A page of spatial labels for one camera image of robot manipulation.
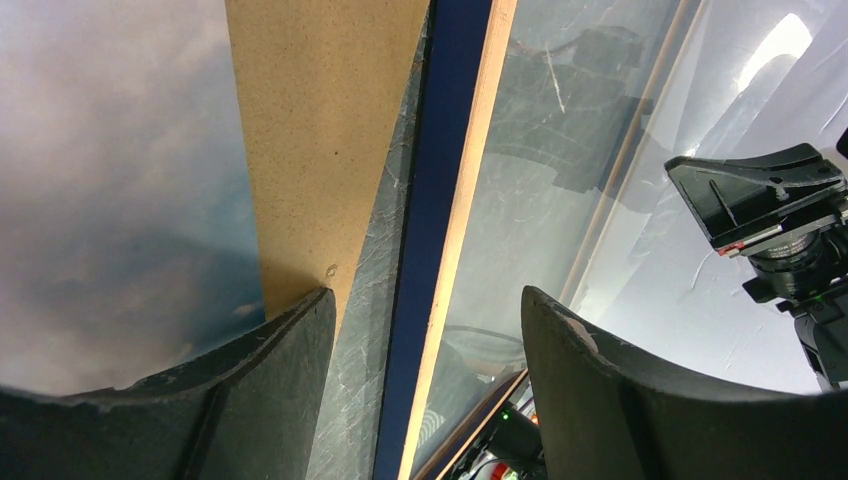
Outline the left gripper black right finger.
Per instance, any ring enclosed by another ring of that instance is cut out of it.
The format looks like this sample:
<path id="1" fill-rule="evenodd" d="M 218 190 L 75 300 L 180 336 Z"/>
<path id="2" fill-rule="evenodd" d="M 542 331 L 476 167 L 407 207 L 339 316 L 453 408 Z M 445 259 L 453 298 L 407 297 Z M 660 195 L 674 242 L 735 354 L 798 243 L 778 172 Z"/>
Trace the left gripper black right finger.
<path id="1" fill-rule="evenodd" d="M 843 479 L 847 395 L 795 395 L 682 367 L 534 286 L 525 357 L 552 479 Z"/>

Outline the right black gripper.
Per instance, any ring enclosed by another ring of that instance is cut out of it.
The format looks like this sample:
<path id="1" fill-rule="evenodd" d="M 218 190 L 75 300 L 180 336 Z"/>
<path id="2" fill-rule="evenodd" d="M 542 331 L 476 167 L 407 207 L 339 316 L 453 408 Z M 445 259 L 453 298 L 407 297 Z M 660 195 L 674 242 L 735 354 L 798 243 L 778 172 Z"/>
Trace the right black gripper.
<path id="1" fill-rule="evenodd" d="M 664 164 L 711 248 L 745 257 L 757 303 L 798 304 L 847 279 L 847 190 L 842 171 L 808 143 L 763 156 L 678 156 Z"/>

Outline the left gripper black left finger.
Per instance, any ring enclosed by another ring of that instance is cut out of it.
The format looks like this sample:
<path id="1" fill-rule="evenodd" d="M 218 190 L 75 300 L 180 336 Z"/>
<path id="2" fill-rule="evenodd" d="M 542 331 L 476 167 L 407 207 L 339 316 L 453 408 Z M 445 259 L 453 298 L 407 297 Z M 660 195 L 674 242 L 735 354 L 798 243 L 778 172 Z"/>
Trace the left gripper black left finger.
<path id="1" fill-rule="evenodd" d="M 124 390 L 1 392 L 5 479 L 302 479 L 334 347 L 334 293 Z"/>

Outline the beach landscape photo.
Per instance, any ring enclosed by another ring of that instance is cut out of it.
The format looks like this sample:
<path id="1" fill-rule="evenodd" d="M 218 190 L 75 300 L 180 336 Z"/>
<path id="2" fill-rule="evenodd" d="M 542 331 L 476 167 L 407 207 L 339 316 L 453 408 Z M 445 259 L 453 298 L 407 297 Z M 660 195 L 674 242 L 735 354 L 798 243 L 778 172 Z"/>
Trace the beach landscape photo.
<path id="1" fill-rule="evenodd" d="M 264 318 L 221 1 L 1 5 L 1 383 L 125 389 Z"/>

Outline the wooden picture frame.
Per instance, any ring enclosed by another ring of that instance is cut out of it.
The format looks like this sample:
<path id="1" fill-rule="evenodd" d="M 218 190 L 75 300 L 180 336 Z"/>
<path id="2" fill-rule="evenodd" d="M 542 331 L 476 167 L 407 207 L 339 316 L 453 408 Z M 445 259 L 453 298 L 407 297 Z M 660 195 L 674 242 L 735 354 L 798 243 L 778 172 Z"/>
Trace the wooden picture frame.
<path id="1" fill-rule="evenodd" d="M 521 292 L 575 296 L 699 9 L 434 4 L 373 478 L 448 462 L 521 376 Z"/>

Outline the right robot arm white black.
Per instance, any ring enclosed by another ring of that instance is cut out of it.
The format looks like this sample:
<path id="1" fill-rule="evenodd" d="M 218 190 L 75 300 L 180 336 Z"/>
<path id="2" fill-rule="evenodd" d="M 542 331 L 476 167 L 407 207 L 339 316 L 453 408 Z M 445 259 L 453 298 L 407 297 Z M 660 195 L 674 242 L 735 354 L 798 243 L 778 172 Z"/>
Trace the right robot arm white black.
<path id="1" fill-rule="evenodd" d="M 744 257 L 758 304 L 792 316 L 823 390 L 847 386 L 847 178 L 798 144 L 730 160 L 678 156 L 664 165 L 711 248 Z"/>

